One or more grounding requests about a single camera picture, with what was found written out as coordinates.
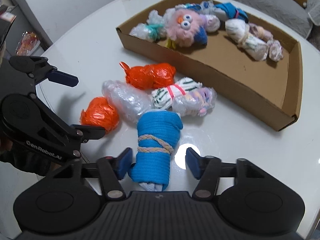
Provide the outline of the small orange plastic bundle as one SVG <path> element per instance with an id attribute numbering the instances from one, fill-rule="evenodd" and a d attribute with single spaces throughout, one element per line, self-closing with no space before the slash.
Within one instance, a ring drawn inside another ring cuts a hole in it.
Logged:
<path id="1" fill-rule="evenodd" d="M 106 133 L 116 129 L 120 117 L 116 107 L 108 103 L 105 97 L 96 97 L 86 110 L 81 111 L 80 124 L 87 126 L 101 126 Z"/>

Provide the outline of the clear bubble wrap red band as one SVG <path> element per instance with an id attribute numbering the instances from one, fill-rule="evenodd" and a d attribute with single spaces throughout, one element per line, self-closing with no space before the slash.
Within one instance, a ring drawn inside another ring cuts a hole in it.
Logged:
<path id="1" fill-rule="evenodd" d="M 130 122 L 137 123 L 145 112 L 153 109 L 150 96 L 128 83 L 107 80 L 101 91 L 107 101 Z"/>

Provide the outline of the blue cloth rope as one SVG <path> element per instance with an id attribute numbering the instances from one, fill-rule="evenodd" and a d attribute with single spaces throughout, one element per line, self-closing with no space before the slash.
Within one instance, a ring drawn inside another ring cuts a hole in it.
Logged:
<path id="1" fill-rule="evenodd" d="M 138 147 L 129 177 L 145 191 L 164 191 L 170 180 L 171 155 L 180 140 L 183 123 L 179 114 L 154 110 L 137 123 Z"/>

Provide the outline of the pastel sock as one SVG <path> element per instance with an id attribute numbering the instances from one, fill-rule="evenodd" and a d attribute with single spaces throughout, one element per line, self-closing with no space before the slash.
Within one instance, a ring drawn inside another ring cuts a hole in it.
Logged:
<path id="1" fill-rule="evenodd" d="M 214 108 L 217 93 L 213 88 L 197 88 L 172 100 L 172 111 L 180 116 L 203 117 Z"/>

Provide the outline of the long orange plastic bundle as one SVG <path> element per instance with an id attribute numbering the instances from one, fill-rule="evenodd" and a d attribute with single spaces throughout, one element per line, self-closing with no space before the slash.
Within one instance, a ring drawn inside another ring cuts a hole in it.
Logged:
<path id="1" fill-rule="evenodd" d="M 120 62 L 126 76 L 126 83 L 141 90 L 158 89 L 174 84 L 176 68 L 168 63 L 148 64 L 130 67 Z"/>

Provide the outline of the white green striped sock bundle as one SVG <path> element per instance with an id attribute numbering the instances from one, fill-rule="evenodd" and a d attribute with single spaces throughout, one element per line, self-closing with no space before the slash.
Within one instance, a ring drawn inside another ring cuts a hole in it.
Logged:
<path id="1" fill-rule="evenodd" d="M 173 85 L 153 90 L 151 92 L 153 106 L 155 109 L 167 110 L 172 106 L 175 97 L 185 95 L 198 88 L 202 88 L 202 83 L 189 77 L 183 77 Z"/>

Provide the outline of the bubble wrap teal tie bundle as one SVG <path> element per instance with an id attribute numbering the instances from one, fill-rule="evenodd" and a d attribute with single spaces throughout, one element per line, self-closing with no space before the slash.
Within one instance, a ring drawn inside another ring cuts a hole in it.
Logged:
<path id="1" fill-rule="evenodd" d="M 146 23 L 139 23 L 131 29 L 129 35 L 149 42 L 156 42 L 167 37 L 163 16 L 157 10 L 149 13 Z"/>

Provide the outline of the brown cardboard tray box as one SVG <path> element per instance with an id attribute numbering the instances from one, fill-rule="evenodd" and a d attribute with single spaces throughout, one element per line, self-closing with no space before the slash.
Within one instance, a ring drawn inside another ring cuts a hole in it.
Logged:
<path id="1" fill-rule="evenodd" d="M 283 59 L 255 61 L 239 48 L 225 30 L 208 37 L 205 47 L 169 49 L 130 35 L 130 30 L 146 21 L 152 10 L 165 12 L 180 3 L 202 0 L 162 0 L 129 18 L 117 28 L 124 48 L 156 62 L 172 64 L 179 73 L 213 87 L 276 131 L 295 123 L 300 114 L 303 62 L 300 43 L 278 27 L 253 15 L 250 21 L 274 34 L 283 47 Z"/>

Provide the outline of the white cloth beige tie bundle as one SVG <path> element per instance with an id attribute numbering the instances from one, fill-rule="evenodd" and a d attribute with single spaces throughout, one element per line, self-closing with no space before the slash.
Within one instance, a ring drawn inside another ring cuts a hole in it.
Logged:
<path id="1" fill-rule="evenodd" d="M 267 43 L 250 33 L 249 24 L 244 20 L 237 18 L 227 20 L 225 30 L 237 46 L 244 49 L 255 61 L 266 60 L 268 55 Z"/>

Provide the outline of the pink fluffy monster toy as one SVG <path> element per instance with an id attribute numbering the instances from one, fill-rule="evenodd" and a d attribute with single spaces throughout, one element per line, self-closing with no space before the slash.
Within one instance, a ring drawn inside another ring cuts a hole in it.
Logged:
<path id="1" fill-rule="evenodd" d="M 198 12 L 190 9 L 175 10 L 165 24 L 167 38 L 179 47 L 191 47 L 193 44 L 206 46 L 208 36 L 206 22 Z"/>

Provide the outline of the white purple sock bundle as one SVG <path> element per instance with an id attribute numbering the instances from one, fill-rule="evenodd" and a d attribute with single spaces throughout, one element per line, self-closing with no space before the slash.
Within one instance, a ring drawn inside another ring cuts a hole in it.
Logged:
<path id="1" fill-rule="evenodd" d="M 208 33 L 214 33 L 220 29 L 220 20 L 215 15 L 202 15 L 204 20 L 204 29 Z"/>

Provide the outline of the lavender cloth beige tie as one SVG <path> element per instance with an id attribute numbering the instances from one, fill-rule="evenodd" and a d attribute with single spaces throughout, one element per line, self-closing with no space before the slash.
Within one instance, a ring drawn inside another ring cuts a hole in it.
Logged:
<path id="1" fill-rule="evenodd" d="M 257 37 L 265 42 L 273 39 L 273 35 L 270 31 L 264 29 L 261 26 L 254 24 L 254 23 L 249 24 L 249 31 L 255 37 Z"/>

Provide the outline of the blue sock pink band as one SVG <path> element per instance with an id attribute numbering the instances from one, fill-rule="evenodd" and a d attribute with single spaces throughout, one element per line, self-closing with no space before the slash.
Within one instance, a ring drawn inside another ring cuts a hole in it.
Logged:
<path id="1" fill-rule="evenodd" d="M 237 18 L 249 23 L 247 14 L 242 9 L 232 5 L 232 3 L 220 3 L 215 5 L 215 7 L 224 11 L 228 19 Z"/>

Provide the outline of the grey blue patterned sock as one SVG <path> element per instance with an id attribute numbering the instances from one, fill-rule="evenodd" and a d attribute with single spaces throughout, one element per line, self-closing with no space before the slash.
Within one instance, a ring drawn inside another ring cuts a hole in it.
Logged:
<path id="1" fill-rule="evenodd" d="M 187 3 L 185 8 L 193 10 L 202 15 L 213 15 L 214 3 L 212 1 L 202 1 L 200 4 L 197 3 Z"/>

